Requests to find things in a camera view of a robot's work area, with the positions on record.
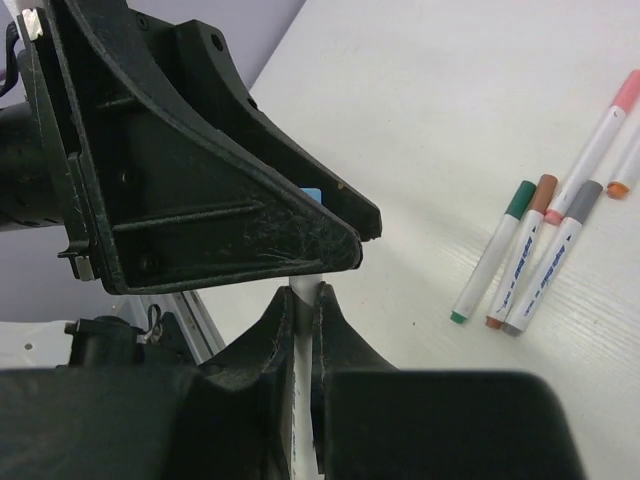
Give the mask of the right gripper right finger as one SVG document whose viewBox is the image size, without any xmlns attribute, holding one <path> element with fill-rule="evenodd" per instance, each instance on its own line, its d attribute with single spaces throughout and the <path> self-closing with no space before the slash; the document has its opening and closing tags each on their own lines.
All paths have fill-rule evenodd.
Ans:
<svg viewBox="0 0 640 480">
<path fill-rule="evenodd" d="M 328 479 L 582 479 L 561 403 L 518 371 L 401 370 L 321 284 L 312 310 L 311 419 Z"/>
</svg>

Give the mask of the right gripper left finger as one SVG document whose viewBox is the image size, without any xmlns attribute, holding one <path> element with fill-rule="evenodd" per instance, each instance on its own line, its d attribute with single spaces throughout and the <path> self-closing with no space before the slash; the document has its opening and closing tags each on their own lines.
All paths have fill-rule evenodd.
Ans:
<svg viewBox="0 0 640 480">
<path fill-rule="evenodd" d="M 1 375 L 5 479 L 285 479 L 294 295 L 200 366 L 123 320 L 64 327 L 69 361 Z"/>
</svg>

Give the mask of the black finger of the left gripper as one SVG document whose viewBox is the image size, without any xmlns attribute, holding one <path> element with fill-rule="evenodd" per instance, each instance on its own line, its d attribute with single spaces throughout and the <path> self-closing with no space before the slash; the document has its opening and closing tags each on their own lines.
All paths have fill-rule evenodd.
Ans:
<svg viewBox="0 0 640 480">
<path fill-rule="evenodd" d="M 357 268 L 379 208 L 257 106 L 222 32 L 123 1 L 17 11 L 14 225 L 76 278 L 162 294 Z"/>
</svg>

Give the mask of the blue cap marker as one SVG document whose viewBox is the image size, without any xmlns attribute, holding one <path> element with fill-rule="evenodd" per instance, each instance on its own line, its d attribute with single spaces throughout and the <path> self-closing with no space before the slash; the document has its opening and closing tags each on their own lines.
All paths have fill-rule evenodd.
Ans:
<svg viewBox="0 0 640 480">
<path fill-rule="evenodd" d="M 291 478 L 320 479 L 311 416 L 313 306 L 321 274 L 293 276 L 294 343 L 292 370 Z"/>
</svg>

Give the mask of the grey cap marker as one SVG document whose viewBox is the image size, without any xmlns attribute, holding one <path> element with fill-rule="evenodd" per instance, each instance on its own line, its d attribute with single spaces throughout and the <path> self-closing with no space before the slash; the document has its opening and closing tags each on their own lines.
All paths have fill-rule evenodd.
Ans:
<svg viewBox="0 0 640 480">
<path fill-rule="evenodd" d="M 580 187 L 523 293 L 511 308 L 502 328 L 506 334 L 517 337 L 528 328 L 577 243 L 583 225 L 602 191 L 603 186 L 594 180 L 587 180 Z"/>
</svg>

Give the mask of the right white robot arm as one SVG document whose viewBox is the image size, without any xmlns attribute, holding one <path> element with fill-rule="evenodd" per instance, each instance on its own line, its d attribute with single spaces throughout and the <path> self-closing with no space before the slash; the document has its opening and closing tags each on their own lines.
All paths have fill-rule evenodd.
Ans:
<svg viewBox="0 0 640 480">
<path fill-rule="evenodd" d="M 565 414 L 538 377 L 400 370 L 346 321 L 329 284 L 312 308 L 311 466 L 327 479 L 581 479 Z M 288 479 L 293 321 L 261 318 L 196 364 L 175 317 L 160 339 L 103 316 L 67 323 L 68 360 L 1 375 L 5 479 Z"/>
</svg>

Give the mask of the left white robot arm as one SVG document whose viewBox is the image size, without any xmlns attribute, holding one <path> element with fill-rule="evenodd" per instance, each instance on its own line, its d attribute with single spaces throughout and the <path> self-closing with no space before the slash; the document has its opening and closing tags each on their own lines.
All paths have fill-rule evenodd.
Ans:
<svg viewBox="0 0 640 480">
<path fill-rule="evenodd" d="M 61 225 L 77 279 L 150 295 L 359 267 L 379 208 L 258 107 L 223 33 L 124 1 L 6 30 L 1 227 Z"/>
</svg>

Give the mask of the brown cap marker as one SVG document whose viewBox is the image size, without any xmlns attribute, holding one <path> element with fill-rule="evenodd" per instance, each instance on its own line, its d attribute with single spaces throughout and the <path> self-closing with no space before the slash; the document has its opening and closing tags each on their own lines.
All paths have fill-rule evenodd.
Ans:
<svg viewBox="0 0 640 480">
<path fill-rule="evenodd" d="M 553 198 L 557 183 L 558 179 L 550 174 L 544 174 L 539 179 L 521 219 L 519 233 L 486 315 L 485 325 L 489 328 L 500 329 L 513 306 L 518 282 L 522 279 L 529 257 L 533 253 L 544 214 Z"/>
</svg>

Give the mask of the pink cap marker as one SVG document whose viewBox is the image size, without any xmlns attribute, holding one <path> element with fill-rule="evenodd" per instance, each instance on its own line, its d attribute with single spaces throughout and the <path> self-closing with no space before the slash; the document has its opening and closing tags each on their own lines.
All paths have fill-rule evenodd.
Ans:
<svg viewBox="0 0 640 480">
<path fill-rule="evenodd" d="M 557 226 L 563 220 L 581 186 L 589 180 L 621 130 L 639 97 L 639 70 L 632 70 L 574 161 L 559 192 L 544 215 L 546 223 Z"/>
</svg>

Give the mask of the aluminium right side rail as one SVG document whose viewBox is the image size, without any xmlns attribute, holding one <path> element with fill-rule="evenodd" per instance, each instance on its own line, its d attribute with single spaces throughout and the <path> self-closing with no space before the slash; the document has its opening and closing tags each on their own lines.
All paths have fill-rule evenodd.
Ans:
<svg viewBox="0 0 640 480">
<path fill-rule="evenodd" d="M 139 340 L 164 347 L 201 365 L 225 348 L 199 295 L 193 291 L 129 296 L 119 300 L 114 313 L 142 331 Z"/>
</svg>

